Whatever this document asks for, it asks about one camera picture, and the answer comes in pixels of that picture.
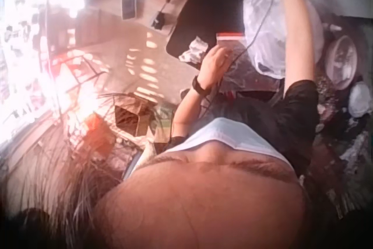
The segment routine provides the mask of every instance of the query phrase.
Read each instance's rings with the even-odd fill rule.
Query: eyebrow
[[[152,160],[141,164],[135,171],[165,162],[185,163],[184,160],[172,156],[155,157]],[[290,171],[279,167],[275,162],[263,162],[261,160],[252,159],[243,162],[229,163],[225,166],[228,166],[235,170],[241,170],[244,172],[249,172],[251,174],[256,174],[262,177],[272,178],[285,183],[294,183],[295,181],[298,182],[294,179],[294,175]]]

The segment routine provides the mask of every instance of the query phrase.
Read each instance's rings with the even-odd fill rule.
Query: smartphone
[[[122,0],[122,19],[136,18],[137,0]]]

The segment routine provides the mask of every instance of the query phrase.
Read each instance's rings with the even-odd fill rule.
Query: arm
[[[217,45],[207,54],[198,75],[198,82],[203,89],[211,89],[223,78],[230,66],[229,53],[230,51],[227,48]],[[188,92],[176,110],[172,137],[187,136],[191,125],[199,117],[202,100],[203,97],[194,89]]]
[[[285,93],[299,80],[314,80],[314,44],[305,0],[283,0],[287,26]]]

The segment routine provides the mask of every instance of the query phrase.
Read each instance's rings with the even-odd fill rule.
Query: white face mask
[[[166,151],[166,153],[188,150],[208,141],[222,142],[234,150],[276,157],[291,166],[283,155],[249,126],[226,118],[213,120],[189,137],[184,143]]]

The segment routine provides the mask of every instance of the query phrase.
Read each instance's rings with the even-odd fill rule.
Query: fingers
[[[219,45],[215,45],[215,47],[213,47],[213,48],[209,51],[208,55],[210,55],[210,56],[214,56],[214,55],[218,52],[218,50],[219,50],[220,48],[221,48],[221,47],[220,47]]]
[[[215,54],[215,57],[221,64],[225,63],[229,55],[231,54],[231,50],[228,48],[219,48]]]

